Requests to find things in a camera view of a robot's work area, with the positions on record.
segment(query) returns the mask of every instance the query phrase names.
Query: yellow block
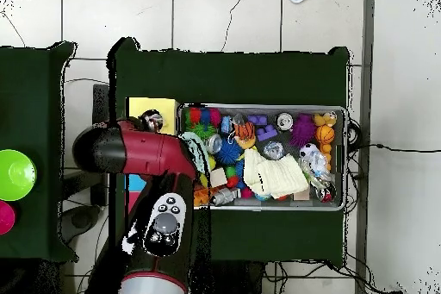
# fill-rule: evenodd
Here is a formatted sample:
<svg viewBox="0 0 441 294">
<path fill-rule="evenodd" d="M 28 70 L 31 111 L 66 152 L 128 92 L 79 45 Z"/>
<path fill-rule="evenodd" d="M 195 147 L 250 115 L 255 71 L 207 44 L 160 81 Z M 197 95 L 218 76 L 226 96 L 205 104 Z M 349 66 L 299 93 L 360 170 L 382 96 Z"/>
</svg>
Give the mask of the yellow block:
<svg viewBox="0 0 441 294">
<path fill-rule="evenodd" d="M 128 112 L 130 116 L 141 116 L 150 109 L 157 110 L 164 119 L 164 125 L 159 133 L 176 135 L 177 102 L 173 99 L 130 97 L 128 99 Z"/>
</svg>

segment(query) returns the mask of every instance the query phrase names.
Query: green bowl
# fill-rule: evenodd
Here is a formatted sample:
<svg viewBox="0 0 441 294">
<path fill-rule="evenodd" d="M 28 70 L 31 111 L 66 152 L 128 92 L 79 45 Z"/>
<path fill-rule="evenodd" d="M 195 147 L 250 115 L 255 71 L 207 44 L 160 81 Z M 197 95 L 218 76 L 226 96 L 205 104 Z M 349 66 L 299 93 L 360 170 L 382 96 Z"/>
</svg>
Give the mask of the green bowl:
<svg viewBox="0 0 441 294">
<path fill-rule="evenodd" d="M 7 202 L 22 199 L 34 187 L 35 166 L 26 154 L 13 149 L 0 151 L 0 199 Z"/>
</svg>

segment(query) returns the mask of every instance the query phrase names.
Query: plastic bin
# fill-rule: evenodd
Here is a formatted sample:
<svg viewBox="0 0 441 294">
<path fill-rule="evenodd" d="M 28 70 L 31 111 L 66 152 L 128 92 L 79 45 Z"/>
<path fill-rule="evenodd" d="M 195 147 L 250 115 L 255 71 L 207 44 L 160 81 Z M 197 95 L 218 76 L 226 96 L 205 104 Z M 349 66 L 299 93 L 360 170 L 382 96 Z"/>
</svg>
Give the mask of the plastic bin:
<svg viewBox="0 0 441 294">
<path fill-rule="evenodd" d="M 194 104 L 183 104 L 177 110 L 177 129 L 179 132 L 185 130 L 184 111 L 188 107 L 194 107 Z M 334 111 L 337 114 L 337 123 L 333 126 L 335 137 L 332 141 L 331 151 L 331 173 L 334 176 L 334 184 L 336 188 L 336 197 L 332 202 L 322 203 L 315 195 L 314 188 L 311 187 L 310 198 L 305 201 L 296 201 L 285 199 L 277 201 L 270 199 L 264 202 L 256 198 L 238 198 L 229 204 L 218 207 L 212 207 L 217 210 L 319 210 L 319 211 L 336 211 L 345 206 L 346 186 L 347 186 L 347 129 L 348 129 L 348 113 L 345 108 L 339 106 L 311 106 L 311 105 L 243 105 L 243 104 L 224 104 L 224 103 L 208 103 L 203 106 L 209 108 L 217 108 L 223 116 L 234 116 L 237 113 L 243 116 L 248 115 L 267 115 L 268 124 L 272 124 L 276 128 L 276 118 L 281 113 L 289 113 L 293 116 L 294 121 L 298 114 L 324 114 Z M 285 153 L 291 153 L 296 160 L 300 157 L 299 148 L 289 145 L 291 133 L 279 132 L 279 134 L 269 141 L 280 141 L 283 144 Z M 258 151 L 262 153 L 262 149 L 267 142 L 256 141 Z"/>
</svg>

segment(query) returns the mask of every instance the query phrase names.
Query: blue block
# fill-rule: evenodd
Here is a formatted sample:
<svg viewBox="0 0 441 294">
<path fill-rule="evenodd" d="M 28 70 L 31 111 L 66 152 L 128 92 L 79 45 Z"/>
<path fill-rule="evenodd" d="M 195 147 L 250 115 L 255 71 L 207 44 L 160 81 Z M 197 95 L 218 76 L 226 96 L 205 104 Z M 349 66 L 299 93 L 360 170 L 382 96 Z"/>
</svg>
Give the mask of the blue block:
<svg viewBox="0 0 441 294">
<path fill-rule="evenodd" d="M 129 191 L 142 191 L 146 186 L 146 181 L 140 178 L 139 175 L 128 175 L 128 190 Z"/>
</svg>

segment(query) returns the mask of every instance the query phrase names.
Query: green table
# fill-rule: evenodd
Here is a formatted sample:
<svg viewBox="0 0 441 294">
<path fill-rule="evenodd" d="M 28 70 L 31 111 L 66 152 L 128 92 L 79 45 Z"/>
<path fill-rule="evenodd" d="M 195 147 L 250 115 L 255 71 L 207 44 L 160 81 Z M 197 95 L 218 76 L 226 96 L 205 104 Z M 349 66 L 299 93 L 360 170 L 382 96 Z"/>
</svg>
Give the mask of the green table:
<svg viewBox="0 0 441 294">
<path fill-rule="evenodd" d="M 346 48 L 324 53 L 141 52 L 131 38 L 114 45 L 116 115 L 127 97 L 179 103 L 346 105 Z M 118 176 L 116 225 L 123 224 L 124 178 Z M 199 213 L 196 212 L 196 225 Z M 343 211 L 212 212 L 213 260 L 343 260 Z"/>
<path fill-rule="evenodd" d="M 59 238 L 62 200 L 61 79 L 74 44 L 48 49 L 0 47 L 0 149 L 25 153 L 37 169 L 31 192 L 10 202 L 16 225 L 0 236 L 0 258 L 68 261 Z"/>
</svg>

